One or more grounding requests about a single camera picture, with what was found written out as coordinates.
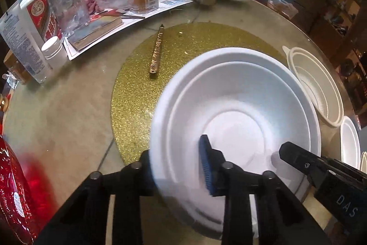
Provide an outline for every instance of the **screw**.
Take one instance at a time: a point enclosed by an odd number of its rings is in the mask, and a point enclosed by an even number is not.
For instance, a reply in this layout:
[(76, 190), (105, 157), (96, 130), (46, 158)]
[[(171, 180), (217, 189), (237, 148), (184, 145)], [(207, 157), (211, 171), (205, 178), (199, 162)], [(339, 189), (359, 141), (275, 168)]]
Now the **screw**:
[(275, 178), (275, 173), (273, 173), (271, 170), (266, 170), (262, 173), (263, 176), (265, 176), (266, 178), (268, 178), (269, 180), (274, 179)]
[(224, 169), (231, 169), (231, 168), (233, 167), (233, 164), (232, 164), (231, 162), (226, 161), (226, 162), (224, 162), (224, 163), (222, 164), (222, 167), (223, 167)]
[(139, 161), (135, 161), (135, 162), (131, 163), (131, 168), (132, 169), (139, 169), (141, 166), (142, 166), (142, 164)]
[(89, 175), (89, 178), (91, 178), (92, 180), (96, 180), (98, 179), (102, 174), (100, 172), (92, 172), (90, 175)]

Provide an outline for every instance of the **paper menu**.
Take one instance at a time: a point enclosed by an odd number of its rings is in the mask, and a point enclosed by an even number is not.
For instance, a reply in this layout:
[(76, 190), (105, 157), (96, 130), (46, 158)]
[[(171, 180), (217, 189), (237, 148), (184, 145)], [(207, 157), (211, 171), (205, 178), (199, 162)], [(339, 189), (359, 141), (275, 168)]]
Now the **paper menu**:
[[(155, 11), (146, 13), (146, 14), (134, 14), (131, 12), (127, 12), (126, 15), (137, 15), (137, 16), (144, 16), (145, 18), (149, 18), (151, 16), (157, 15), (161, 12), (173, 9), (178, 6), (185, 5), (187, 3), (192, 2), (192, 0), (159, 0), (159, 8)], [(67, 41), (67, 38), (65, 38), (64, 46), (67, 51), (67, 56), (69, 60), (73, 60), (74, 58), (78, 57), (80, 54), (82, 54), (84, 51), (87, 51), (89, 48), (93, 47), (95, 44), (98, 44), (99, 42), (103, 41), (104, 39), (108, 38), (109, 36), (117, 33), (118, 31), (121, 31), (137, 22), (140, 22), (144, 19), (122, 19), (123, 24), (121, 24), (119, 27), (115, 28), (114, 30), (110, 31), (97, 41), (91, 43), (90, 45), (86, 46), (80, 51), (77, 51), (71, 44)]]

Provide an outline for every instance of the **white plastic container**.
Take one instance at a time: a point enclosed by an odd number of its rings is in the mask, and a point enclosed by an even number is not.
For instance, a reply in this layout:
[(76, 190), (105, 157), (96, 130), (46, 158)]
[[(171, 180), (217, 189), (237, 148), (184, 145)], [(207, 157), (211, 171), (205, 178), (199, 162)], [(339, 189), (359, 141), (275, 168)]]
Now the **white plastic container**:
[(323, 155), (337, 159), (349, 166), (360, 169), (361, 150), (357, 130), (352, 120), (344, 116), (343, 121), (330, 144), (323, 144)]
[[(299, 199), (309, 183), (280, 160), (278, 149), (292, 141), (321, 153), (312, 102), (296, 77), (275, 59), (250, 49), (221, 48), (186, 64), (157, 103), (150, 164), (158, 190), (175, 216), (212, 238), (222, 233), (224, 198), (211, 197), (205, 188), (198, 153), (201, 134), (244, 170), (273, 170)], [(253, 205), (251, 212), (256, 235)]]
[(290, 71), (296, 75), (309, 95), (323, 123), (338, 128), (344, 108), (338, 87), (325, 66), (308, 51), (283, 46)]
[(20, 6), (16, 1), (0, 18), (0, 34), (29, 74), (42, 83), (51, 76), (52, 71), (28, 28), (24, 26), (20, 14)]
[(57, 35), (63, 41), (63, 35), (47, 0), (22, 0), (21, 17), (32, 37), (41, 49), (43, 44)]
[(360, 171), (363, 173), (367, 173), (367, 153), (366, 152), (363, 152), (361, 156)]
[(67, 52), (57, 36), (48, 39), (41, 50), (54, 71), (60, 70), (67, 62)]

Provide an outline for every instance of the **round glass table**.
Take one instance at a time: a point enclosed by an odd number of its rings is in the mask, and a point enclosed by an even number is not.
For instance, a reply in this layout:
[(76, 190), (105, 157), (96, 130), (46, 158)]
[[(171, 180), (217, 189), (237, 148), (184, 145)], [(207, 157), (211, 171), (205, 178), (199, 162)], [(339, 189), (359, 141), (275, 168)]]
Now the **round glass table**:
[[(4, 122), (4, 137), (25, 171), (27, 164), (33, 163), (45, 174), (56, 207), (92, 171), (111, 173), (123, 167), (111, 129), (111, 95), (126, 59), (139, 44), (157, 33), (160, 24), (169, 28), (198, 22), (245, 30), (270, 44), (285, 64), (283, 45), (306, 49), (332, 74), (343, 99), (344, 113), (354, 115), (348, 94), (330, 62), (291, 22), (254, 0), (245, 3), (217, 0), (210, 8), (189, 3), (100, 42), (69, 62), (57, 78), (42, 85), (32, 81), (14, 91)], [(330, 129), (329, 141), (333, 133)], [(313, 213), (323, 213), (318, 221), (324, 227), (330, 215), (315, 200), (310, 199), (308, 203), (306, 199), (306, 204), (310, 204), (308, 209), (313, 209)], [(220, 243), (180, 224), (162, 200), (155, 197), (142, 200), (142, 225), (146, 244)]]

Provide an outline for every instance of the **drinking glass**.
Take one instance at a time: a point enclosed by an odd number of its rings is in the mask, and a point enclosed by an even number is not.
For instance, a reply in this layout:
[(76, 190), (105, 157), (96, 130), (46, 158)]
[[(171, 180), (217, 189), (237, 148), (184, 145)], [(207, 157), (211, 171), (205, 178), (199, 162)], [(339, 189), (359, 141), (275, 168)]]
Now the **drinking glass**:
[(62, 33), (69, 37), (79, 27), (90, 22), (85, 0), (48, 0)]

